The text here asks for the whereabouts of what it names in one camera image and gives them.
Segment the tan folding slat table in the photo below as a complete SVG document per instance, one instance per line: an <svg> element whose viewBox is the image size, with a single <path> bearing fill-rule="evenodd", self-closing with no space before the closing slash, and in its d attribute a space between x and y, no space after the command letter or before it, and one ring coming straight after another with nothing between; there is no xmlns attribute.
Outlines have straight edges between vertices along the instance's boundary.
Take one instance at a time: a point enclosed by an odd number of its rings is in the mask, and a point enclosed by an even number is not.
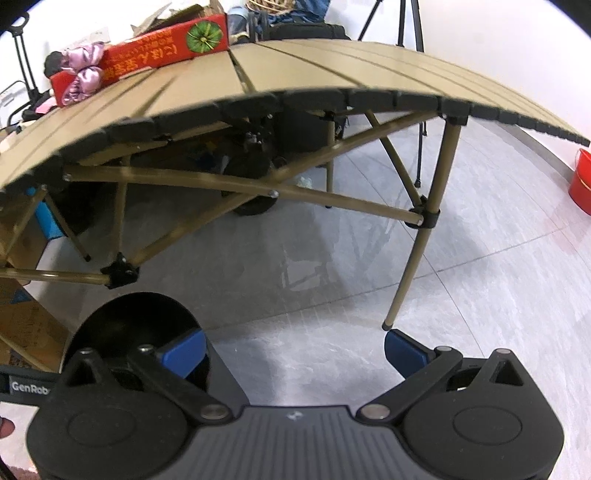
<svg viewBox="0 0 591 480"><path fill-rule="evenodd" d="M270 167L259 179L140 168L132 156L175 141L214 139L245 159L252 149L297 136L281 126L301 112L332 127L363 115L369 127ZM130 184L219 190L223 198L133 256L117 252L103 273L3 266L5 278L118 288L137 280L145 262L183 236L259 197L283 198L392 218L417 229L384 328L394 325L426 250L448 185L462 128L472 118L531 129L580 145L587 139L556 115L514 90L471 70L394 45L351 40L280 40L235 45L159 69L130 75L79 104L52 111L18 134L1 156L1 198L34 188L15 223L20 234L50 188L67 182L116 185L113 233L120 236L124 192ZM410 209L294 184L301 173L380 141L411 199Z"/></svg>

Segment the blue folding cart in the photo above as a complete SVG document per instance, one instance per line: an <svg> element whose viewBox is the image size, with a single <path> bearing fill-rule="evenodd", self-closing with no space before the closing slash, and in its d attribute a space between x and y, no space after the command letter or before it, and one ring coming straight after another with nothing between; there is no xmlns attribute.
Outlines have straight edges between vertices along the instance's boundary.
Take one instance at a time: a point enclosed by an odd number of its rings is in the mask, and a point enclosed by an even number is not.
<svg viewBox="0 0 591 480"><path fill-rule="evenodd" d="M1 91L1 128L6 128L21 121L35 119L33 104L39 91L36 87L28 88L23 80L16 80Z"/></svg>

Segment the red bucket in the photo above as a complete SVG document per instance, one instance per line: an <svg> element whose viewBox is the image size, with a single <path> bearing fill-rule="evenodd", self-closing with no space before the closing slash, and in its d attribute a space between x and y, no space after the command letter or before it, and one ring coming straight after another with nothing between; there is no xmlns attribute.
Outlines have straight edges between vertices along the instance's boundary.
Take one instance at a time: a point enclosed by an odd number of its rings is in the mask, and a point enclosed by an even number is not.
<svg viewBox="0 0 591 480"><path fill-rule="evenodd" d="M585 149L579 149L576 154L568 193L582 211L591 215L591 154Z"/></svg>

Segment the cardboard box with green liner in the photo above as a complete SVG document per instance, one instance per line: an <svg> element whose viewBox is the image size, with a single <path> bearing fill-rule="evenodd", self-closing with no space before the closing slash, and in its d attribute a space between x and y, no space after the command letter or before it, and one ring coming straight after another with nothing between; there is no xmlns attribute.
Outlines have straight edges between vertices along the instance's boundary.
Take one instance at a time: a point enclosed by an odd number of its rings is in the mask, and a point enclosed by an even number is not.
<svg viewBox="0 0 591 480"><path fill-rule="evenodd" d="M69 331L13 279L1 280L1 364L58 372Z"/></svg>

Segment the black round trash bin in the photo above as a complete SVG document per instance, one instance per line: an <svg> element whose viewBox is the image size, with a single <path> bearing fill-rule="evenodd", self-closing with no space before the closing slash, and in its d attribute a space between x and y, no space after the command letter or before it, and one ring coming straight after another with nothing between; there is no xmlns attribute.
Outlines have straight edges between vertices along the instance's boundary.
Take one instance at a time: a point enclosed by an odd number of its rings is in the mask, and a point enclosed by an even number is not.
<svg viewBox="0 0 591 480"><path fill-rule="evenodd" d="M143 391L145 387L132 372L126 355L150 345L156 357L159 348L196 328L202 329L197 318L176 299L155 292L122 295L100 306L81 324L69 342L62 365L67 366L78 351L90 348L121 387ZM249 404L245 391L207 338L204 361L181 379L228 405L232 412L238 413Z"/></svg>

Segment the open brown cardboard box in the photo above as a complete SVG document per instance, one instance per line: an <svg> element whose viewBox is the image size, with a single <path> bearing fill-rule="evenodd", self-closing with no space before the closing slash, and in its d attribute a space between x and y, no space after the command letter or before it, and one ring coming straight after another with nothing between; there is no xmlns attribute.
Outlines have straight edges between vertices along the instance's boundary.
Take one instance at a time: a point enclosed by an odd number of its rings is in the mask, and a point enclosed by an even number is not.
<svg viewBox="0 0 591 480"><path fill-rule="evenodd" d="M139 26L132 25L132 37L135 38L189 20L224 13L224 8L219 1L209 1L207 5L193 4L183 8L171 8L170 5L171 3L168 3L160 7L154 13L150 14Z"/></svg>

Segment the black suitcase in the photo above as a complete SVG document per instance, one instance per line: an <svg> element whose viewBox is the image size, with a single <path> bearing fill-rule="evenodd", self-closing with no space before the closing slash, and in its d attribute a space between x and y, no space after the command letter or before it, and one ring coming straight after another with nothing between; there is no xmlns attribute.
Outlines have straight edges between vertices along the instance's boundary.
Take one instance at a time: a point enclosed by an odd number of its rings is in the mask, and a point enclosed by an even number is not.
<svg viewBox="0 0 591 480"><path fill-rule="evenodd" d="M294 39L349 40L342 25L308 22L271 25L270 16L266 12L249 13L247 32L252 42Z"/></svg>

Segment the pink satin scrunchie cloth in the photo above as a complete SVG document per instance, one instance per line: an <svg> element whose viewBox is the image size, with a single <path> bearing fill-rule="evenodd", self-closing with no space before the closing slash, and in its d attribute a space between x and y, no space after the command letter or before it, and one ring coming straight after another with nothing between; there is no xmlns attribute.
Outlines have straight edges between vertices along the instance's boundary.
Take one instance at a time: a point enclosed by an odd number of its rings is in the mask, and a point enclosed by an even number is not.
<svg viewBox="0 0 591 480"><path fill-rule="evenodd" d="M63 51L61 69L73 76L73 80L61 94L63 106L82 102L100 89L104 73L99 64L104 51L105 44L102 41Z"/></svg>

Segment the black bag by wall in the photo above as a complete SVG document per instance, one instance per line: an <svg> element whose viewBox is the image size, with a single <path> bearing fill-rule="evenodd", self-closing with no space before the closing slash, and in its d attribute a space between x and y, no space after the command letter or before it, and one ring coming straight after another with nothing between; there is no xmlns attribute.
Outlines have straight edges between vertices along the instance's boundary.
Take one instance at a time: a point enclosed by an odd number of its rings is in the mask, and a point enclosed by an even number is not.
<svg viewBox="0 0 591 480"><path fill-rule="evenodd" d="M50 79L53 75L62 71L63 54L60 51L51 52L44 60L44 76Z"/></svg>

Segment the red cardboard fruit box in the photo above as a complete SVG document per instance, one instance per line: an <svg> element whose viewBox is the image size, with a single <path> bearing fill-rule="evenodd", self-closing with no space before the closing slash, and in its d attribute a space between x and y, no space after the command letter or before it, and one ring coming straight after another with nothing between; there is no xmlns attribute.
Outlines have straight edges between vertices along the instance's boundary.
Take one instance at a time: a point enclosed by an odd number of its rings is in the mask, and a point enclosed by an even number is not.
<svg viewBox="0 0 591 480"><path fill-rule="evenodd" d="M104 55L99 64L104 73L99 90L141 71L226 49L228 21L225 14L179 23L115 45L105 44ZM73 76L63 70L50 78L59 107L67 107L61 104L60 98L72 80Z"/></svg>

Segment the woven rattan ball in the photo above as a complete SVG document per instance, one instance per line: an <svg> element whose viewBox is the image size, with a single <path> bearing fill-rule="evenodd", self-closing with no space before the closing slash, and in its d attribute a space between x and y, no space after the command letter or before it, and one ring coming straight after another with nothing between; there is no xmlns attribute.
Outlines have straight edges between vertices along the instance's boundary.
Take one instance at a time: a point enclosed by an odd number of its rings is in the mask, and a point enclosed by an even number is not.
<svg viewBox="0 0 591 480"><path fill-rule="evenodd" d="M294 0L245 0L245 6L252 11L281 15L293 11L296 8L296 2Z"/></svg>

